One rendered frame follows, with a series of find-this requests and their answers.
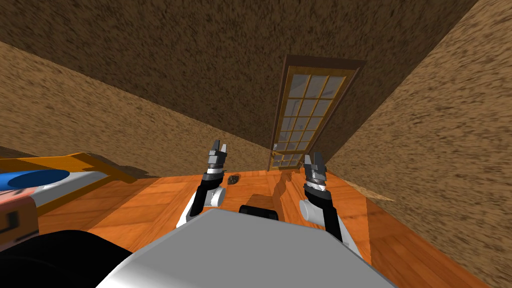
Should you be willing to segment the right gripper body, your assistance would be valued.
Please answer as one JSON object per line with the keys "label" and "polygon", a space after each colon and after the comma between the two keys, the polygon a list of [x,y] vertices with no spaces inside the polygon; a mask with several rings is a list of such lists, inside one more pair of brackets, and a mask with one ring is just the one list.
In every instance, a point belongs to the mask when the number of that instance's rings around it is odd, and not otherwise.
{"label": "right gripper body", "polygon": [[304,163],[305,179],[313,184],[325,184],[327,177],[327,168],[324,164],[307,164]]}

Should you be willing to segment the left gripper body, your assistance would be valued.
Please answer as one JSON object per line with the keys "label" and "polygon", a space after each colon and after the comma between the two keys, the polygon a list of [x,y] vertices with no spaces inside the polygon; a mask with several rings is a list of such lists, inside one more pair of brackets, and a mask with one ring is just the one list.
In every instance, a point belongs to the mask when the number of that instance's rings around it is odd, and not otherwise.
{"label": "left gripper body", "polygon": [[208,172],[223,172],[227,153],[209,153],[208,154]]}

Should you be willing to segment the wooden glass-paned door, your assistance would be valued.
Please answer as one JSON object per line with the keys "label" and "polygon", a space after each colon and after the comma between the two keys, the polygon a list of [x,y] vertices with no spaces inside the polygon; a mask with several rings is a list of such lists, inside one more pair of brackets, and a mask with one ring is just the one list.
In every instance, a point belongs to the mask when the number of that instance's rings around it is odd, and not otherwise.
{"label": "wooden glass-paned door", "polygon": [[357,71],[287,68],[270,155],[271,170],[299,168]]}

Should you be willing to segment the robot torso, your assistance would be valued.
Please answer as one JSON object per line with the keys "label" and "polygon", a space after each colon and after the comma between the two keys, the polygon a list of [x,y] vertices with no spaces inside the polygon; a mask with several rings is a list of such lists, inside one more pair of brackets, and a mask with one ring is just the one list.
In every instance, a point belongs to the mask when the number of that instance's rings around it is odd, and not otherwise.
{"label": "robot torso", "polygon": [[122,261],[97,288],[397,288],[330,233],[210,209]]}

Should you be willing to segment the orange wooden bed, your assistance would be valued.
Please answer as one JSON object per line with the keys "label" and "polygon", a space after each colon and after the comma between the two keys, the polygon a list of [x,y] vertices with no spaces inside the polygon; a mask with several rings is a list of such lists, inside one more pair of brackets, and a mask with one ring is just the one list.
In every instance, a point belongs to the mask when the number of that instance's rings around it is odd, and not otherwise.
{"label": "orange wooden bed", "polygon": [[0,252],[37,237],[39,217],[113,181],[136,178],[83,152],[0,157]]}

